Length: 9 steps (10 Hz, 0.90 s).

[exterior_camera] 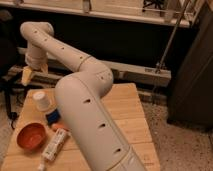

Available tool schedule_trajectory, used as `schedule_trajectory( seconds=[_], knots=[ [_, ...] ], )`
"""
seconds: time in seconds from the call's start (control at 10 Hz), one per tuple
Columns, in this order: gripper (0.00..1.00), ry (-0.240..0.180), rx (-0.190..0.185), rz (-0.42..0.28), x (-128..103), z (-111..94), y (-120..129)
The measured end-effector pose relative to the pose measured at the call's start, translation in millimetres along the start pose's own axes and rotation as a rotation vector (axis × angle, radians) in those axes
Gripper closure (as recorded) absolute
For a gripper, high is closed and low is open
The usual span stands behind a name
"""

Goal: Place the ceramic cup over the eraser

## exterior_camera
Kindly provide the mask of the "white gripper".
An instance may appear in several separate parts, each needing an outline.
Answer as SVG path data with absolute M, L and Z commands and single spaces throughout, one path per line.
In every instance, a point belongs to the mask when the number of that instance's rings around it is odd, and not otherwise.
M 25 62 L 28 66 L 23 68 L 21 83 L 27 86 L 32 77 L 33 70 L 41 70 L 43 73 L 48 74 L 47 56 L 35 57 L 29 54 L 25 55 Z

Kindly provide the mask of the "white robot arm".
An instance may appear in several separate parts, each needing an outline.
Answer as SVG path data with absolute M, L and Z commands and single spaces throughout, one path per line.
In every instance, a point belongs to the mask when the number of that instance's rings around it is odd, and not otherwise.
M 53 55 L 71 70 L 55 86 L 55 101 L 92 171 L 146 171 L 102 103 L 113 85 L 113 73 L 100 60 L 54 37 L 48 22 L 24 22 L 20 32 L 27 41 L 25 61 L 39 70 Z

